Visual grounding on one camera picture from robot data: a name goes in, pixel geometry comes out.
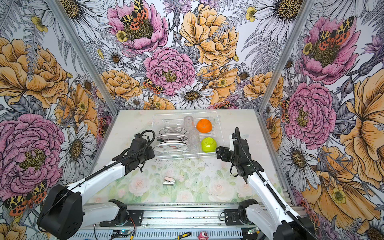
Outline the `watermelon pattern plate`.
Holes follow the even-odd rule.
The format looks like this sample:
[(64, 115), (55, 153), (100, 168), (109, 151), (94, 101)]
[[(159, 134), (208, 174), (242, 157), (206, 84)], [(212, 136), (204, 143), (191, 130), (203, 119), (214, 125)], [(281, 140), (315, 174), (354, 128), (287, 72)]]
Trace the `watermelon pattern plate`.
[(167, 141), (156, 145), (153, 149), (158, 153), (173, 153), (188, 150), (188, 145), (179, 141)]

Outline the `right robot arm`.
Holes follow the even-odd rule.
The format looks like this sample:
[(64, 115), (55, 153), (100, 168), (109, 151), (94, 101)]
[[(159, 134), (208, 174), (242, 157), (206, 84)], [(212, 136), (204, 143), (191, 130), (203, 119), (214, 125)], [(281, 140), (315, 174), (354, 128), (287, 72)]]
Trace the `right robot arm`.
[(242, 177), (261, 198), (239, 204), (240, 220), (255, 224), (270, 240), (316, 240), (315, 227), (308, 217), (301, 217), (278, 193), (259, 162), (253, 161), (248, 141), (239, 128), (231, 135), (229, 147), (216, 149), (217, 159), (231, 163), (237, 177)]

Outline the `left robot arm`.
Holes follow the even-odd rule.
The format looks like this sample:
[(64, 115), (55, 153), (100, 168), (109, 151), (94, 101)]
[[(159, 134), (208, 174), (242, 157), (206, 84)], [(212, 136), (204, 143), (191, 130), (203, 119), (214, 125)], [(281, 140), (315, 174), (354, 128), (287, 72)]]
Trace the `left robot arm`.
[(68, 186), (53, 187), (37, 220), (39, 230), (59, 240), (67, 240), (79, 229), (97, 223), (124, 225), (129, 220), (126, 204), (117, 200), (90, 206), (86, 206), (86, 203), (110, 183), (137, 168), (142, 169), (147, 160), (153, 159), (155, 153), (151, 145), (155, 139), (156, 134), (152, 130), (136, 134), (131, 146), (114, 157), (107, 166)]

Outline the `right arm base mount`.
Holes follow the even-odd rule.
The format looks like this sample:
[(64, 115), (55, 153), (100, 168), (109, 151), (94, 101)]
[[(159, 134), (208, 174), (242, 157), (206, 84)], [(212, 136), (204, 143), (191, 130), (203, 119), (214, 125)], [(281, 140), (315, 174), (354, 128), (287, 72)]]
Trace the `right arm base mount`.
[(219, 215), (219, 220), (224, 221), (226, 226), (248, 226), (253, 224), (247, 217), (246, 208), (251, 205), (257, 205), (255, 199), (244, 200), (239, 203), (237, 209), (225, 209)]

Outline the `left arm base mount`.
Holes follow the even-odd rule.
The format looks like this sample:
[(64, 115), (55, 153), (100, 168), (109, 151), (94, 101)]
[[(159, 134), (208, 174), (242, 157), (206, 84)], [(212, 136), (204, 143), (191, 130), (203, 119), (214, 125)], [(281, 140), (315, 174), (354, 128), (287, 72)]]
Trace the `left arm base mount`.
[(142, 225), (143, 210), (130, 210), (126, 204), (115, 199), (109, 200), (109, 203), (119, 207), (119, 211), (112, 220), (100, 222), (100, 227), (140, 227)]

